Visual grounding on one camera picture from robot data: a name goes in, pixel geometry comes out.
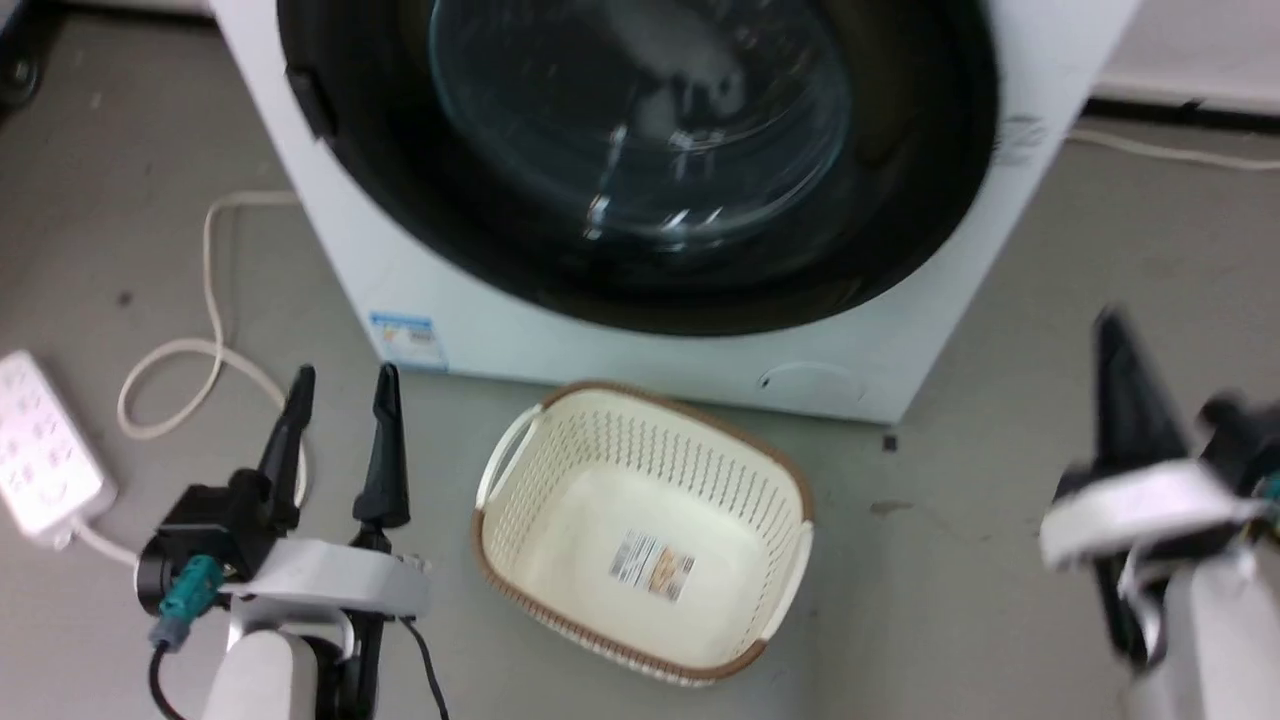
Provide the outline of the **blue white energy sticker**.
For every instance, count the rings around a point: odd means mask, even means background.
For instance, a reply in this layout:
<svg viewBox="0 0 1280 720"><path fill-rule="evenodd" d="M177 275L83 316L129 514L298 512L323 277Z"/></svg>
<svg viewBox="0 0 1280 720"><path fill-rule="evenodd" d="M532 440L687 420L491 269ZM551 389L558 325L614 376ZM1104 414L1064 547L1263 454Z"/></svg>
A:
<svg viewBox="0 0 1280 720"><path fill-rule="evenodd" d="M449 370L444 345L429 316L371 313L369 332L385 363L422 372Z"/></svg>

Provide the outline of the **barcode label sticker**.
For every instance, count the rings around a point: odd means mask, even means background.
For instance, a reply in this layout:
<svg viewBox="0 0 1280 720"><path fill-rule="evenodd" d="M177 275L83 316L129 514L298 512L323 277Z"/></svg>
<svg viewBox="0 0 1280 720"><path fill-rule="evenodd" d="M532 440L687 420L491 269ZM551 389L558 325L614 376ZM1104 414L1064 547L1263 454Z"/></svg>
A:
<svg viewBox="0 0 1280 720"><path fill-rule="evenodd" d="M694 555L660 537L627 530L611 560L608 574L623 585L677 603L695 565Z"/></svg>

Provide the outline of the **black round glass washer door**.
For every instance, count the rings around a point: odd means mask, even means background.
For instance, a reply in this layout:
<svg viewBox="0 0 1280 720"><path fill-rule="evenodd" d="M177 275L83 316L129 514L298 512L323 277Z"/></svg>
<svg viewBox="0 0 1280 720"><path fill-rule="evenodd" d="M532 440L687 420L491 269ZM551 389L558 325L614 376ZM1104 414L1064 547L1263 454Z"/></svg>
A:
<svg viewBox="0 0 1280 720"><path fill-rule="evenodd" d="M413 240L625 331L805 325L974 204L986 0L275 0L287 88Z"/></svg>

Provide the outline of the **cream plastic laundry basket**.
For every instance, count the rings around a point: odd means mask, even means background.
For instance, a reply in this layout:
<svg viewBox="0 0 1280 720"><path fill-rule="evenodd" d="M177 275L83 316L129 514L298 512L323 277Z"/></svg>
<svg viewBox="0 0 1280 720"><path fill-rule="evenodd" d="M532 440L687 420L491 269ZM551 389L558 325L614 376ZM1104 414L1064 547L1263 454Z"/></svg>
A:
<svg viewBox="0 0 1280 720"><path fill-rule="evenodd" d="M627 530L696 565L677 603L608 574ZM490 585L567 641L658 682L741 673L812 556L812 486L781 452L695 407L604 380L526 409L480 475L471 533Z"/></svg>

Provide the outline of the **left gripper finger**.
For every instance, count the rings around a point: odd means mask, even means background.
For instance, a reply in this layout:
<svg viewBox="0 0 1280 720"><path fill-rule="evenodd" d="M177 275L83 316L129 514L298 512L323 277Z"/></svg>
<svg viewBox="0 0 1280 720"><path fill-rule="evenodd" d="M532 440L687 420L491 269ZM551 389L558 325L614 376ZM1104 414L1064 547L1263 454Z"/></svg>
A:
<svg viewBox="0 0 1280 720"><path fill-rule="evenodd" d="M270 503L300 503L296 493L305 474L303 437L312 416L315 384L314 366L301 365L268 437L257 471L268 482Z"/></svg>
<svg viewBox="0 0 1280 720"><path fill-rule="evenodd" d="M401 378L392 363L380 366L372 401L375 433L364 488L353 519L366 532L404 527L411 520Z"/></svg>

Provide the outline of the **white power strip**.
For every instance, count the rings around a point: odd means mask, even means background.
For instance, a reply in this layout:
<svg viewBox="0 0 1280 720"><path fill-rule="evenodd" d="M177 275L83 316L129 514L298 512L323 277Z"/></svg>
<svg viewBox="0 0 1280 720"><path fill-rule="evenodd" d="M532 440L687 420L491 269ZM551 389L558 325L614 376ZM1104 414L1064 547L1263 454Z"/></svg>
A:
<svg viewBox="0 0 1280 720"><path fill-rule="evenodd" d="M115 482L35 356L0 357L0 505L18 532L64 550L115 498Z"/></svg>

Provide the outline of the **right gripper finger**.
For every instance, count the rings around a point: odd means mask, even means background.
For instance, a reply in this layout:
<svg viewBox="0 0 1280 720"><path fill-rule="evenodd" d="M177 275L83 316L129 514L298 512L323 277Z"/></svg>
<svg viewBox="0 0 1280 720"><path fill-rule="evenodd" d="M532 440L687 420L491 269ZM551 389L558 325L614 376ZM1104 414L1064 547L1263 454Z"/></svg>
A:
<svg viewBox="0 0 1280 720"><path fill-rule="evenodd" d="M1199 459L1235 493L1252 493L1280 477L1280 401L1249 407L1233 395L1216 395L1199 410L1210 432Z"/></svg>
<svg viewBox="0 0 1280 720"><path fill-rule="evenodd" d="M1106 307L1097 316L1093 347L1092 469L1124 473L1187 457L1189 446L1176 409L1120 307Z"/></svg>

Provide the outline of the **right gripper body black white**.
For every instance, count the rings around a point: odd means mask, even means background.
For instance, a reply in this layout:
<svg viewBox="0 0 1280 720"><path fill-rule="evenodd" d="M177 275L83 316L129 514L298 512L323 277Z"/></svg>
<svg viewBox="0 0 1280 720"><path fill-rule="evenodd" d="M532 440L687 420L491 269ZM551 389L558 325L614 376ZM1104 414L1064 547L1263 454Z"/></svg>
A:
<svg viewBox="0 0 1280 720"><path fill-rule="evenodd" d="M1147 669L1169 644L1175 578L1212 562L1252 574L1254 525L1275 528L1275 497L1229 489L1206 461L1169 460L1055 498L1039 524L1039 556L1051 571L1119 562L1114 579L1098 583L1111 598L1110 632L1117 655Z"/></svg>

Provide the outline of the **black round object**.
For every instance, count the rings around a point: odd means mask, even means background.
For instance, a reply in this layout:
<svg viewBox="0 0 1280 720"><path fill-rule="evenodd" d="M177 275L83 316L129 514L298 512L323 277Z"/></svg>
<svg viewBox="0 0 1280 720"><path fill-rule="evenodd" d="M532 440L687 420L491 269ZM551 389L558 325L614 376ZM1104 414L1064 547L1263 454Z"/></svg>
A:
<svg viewBox="0 0 1280 720"><path fill-rule="evenodd" d="M40 0L0 0L0 114L23 108L44 77Z"/></svg>

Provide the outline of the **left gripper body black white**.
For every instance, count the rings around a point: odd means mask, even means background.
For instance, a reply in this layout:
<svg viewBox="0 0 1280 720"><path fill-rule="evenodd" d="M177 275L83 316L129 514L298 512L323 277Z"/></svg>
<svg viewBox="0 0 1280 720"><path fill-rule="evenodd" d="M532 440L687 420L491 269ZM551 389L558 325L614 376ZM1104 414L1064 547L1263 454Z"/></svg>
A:
<svg viewBox="0 0 1280 720"><path fill-rule="evenodd" d="M154 530L136 561L136 596L157 618L163 601L198 557L212 565L210 606L269 600L311 609L388 618L426 611L428 574L362 530L357 544L289 537L274 523L270 480L253 469L224 486L189 486Z"/></svg>

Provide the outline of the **white front-load washing machine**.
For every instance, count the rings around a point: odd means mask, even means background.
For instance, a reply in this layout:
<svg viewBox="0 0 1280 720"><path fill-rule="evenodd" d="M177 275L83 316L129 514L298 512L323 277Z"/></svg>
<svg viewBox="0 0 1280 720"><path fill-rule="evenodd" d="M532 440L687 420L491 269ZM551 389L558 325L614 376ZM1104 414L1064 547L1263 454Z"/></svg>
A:
<svg viewBox="0 0 1280 720"><path fill-rule="evenodd" d="M308 131L285 85L275 0L209 3L369 338L371 313L429 316L448 373L458 375L617 380L709 404L892 425L940 360L1142 0L986 0L1000 109L989 169L954 233L867 304L726 337L562 316L452 266L383 211Z"/></svg>

